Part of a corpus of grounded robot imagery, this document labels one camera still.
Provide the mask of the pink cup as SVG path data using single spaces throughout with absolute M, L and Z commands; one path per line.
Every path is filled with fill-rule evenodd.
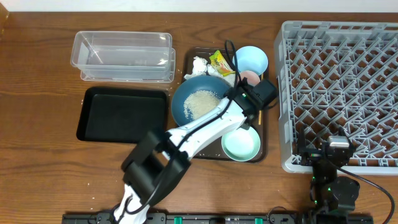
M 246 70 L 240 73 L 241 79 L 243 80 L 244 78 L 247 79 L 247 82 L 251 85 L 251 86 L 256 86 L 257 84 L 260 83 L 261 79 L 259 77 L 258 74 L 256 74 L 253 71 L 250 70 Z

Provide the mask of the dark blue plate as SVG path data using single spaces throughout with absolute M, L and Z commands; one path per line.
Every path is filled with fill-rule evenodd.
M 222 79 L 212 76 L 198 76 L 184 81 L 176 90 L 171 102 L 171 113 L 178 126 L 183 126 L 193 121 L 190 113 L 184 112 L 184 102 L 193 93 L 204 90 L 212 92 L 217 98 L 222 99 L 230 86 Z

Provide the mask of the pile of rice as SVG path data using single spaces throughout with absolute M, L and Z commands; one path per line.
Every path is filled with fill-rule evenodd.
M 184 115 L 187 119 L 196 120 L 218 106 L 220 99 L 212 91 L 198 90 L 184 101 Z

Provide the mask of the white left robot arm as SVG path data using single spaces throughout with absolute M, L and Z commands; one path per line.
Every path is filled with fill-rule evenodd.
M 143 223 L 149 207 L 178 185 L 191 159 L 222 135 L 248 128 L 270 101 L 265 89 L 240 83 L 202 117 L 167 132 L 151 131 L 122 163 L 125 193 L 115 223 Z

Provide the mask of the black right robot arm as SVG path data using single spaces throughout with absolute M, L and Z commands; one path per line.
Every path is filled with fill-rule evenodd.
M 299 218 L 300 223 L 348 223 L 348 215 L 355 209 L 360 184 L 337 171 L 345 166 L 356 148 L 343 128 L 336 136 L 329 136 L 319 148 L 310 147 L 302 128 L 296 143 L 302 166 L 312 167 L 310 200 L 315 207 Z

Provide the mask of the grey dishwasher rack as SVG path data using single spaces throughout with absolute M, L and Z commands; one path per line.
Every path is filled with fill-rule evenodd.
M 343 128 L 356 151 L 346 169 L 397 174 L 397 24 L 286 21 L 274 42 L 281 166 L 309 173 L 295 143 L 315 147 Z

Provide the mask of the crumpled white napkin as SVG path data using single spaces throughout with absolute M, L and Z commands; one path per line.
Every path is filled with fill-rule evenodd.
M 229 86 L 234 86 L 234 81 L 235 81 L 235 73 L 233 72 L 232 74 L 229 74 L 227 76 L 222 76 L 219 72 L 217 72 L 210 64 L 207 65 L 207 73 L 210 76 L 214 76 L 216 78 L 220 78 L 224 80 Z

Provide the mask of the wooden chopstick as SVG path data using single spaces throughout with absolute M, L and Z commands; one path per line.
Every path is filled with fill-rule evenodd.
M 264 79 L 264 73 L 261 74 L 260 80 L 262 81 Z M 258 125 L 260 126 L 262 124 L 262 110 L 259 110 L 259 117 L 258 117 Z

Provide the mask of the mint green bowl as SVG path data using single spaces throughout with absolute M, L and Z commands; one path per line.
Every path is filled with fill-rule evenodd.
M 239 128 L 221 137 L 221 147 L 230 159 L 246 162 L 259 153 L 261 139 L 253 127 Z

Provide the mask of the yellow green snack wrapper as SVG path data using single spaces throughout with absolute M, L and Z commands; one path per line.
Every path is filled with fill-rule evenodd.
M 210 56 L 210 62 L 211 66 L 223 77 L 235 73 L 219 50 Z

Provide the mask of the crumpled white tissue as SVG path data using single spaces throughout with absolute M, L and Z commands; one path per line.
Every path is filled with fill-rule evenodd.
M 206 72 L 208 70 L 207 65 L 208 65 L 208 62 L 206 59 L 195 56 L 193 58 L 192 73 L 184 75 L 184 79 L 189 80 L 193 77 L 197 77 L 200 75 L 206 75 Z

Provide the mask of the brown serving tray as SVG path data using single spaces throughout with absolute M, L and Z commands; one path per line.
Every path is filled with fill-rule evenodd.
M 184 58 L 184 74 L 188 74 L 192 72 L 193 68 L 193 58 L 195 56 L 204 58 L 206 60 L 217 51 L 216 48 L 209 47 L 194 47 L 186 53 Z M 267 121 L 268 121 L 268 111 L 262 111 L 262 124 L 258 125 L 257 121 L 253 122 L 252 127 L 257 131 L 261 139 L 261 148 L 259 153 L 251 160 L 249 163 L 257 163 L 261 162 L 266 158 L 268 150 L 267 150 Z M 217 160 L 217 161 L 230 161 L 231 159 L 224 153 L 223 148 L 221 147 L 221 138 L 218 138 L 211 144 L 209 144 L 206 148 L 202 149 L 195 156 L 197 159 L 208 159 L 208 160 Z

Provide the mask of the black rectangular tray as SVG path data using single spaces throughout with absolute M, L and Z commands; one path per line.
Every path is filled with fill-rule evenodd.
M 137 143 L 164 129 L 168 99 L 163 91 L 94 86 L 86 90 L 76 131 L 81 141 Z

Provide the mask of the clear plastic bin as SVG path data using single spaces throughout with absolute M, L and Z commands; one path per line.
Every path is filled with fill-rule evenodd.
M 171 83 L 175 58 L 169 33 L 80 31 L 70 63 L 84 81 Z

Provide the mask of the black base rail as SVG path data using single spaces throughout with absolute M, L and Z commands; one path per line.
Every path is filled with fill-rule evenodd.
M 108 212 L 97 214 L 64 214 L 62 224 L 115 223 Z M 293 215 L 167 215 L 164 213 L 148 213 L 144 221 L 147 224 L 258 224 L 258 223 L 300 223 L 293 219 Z

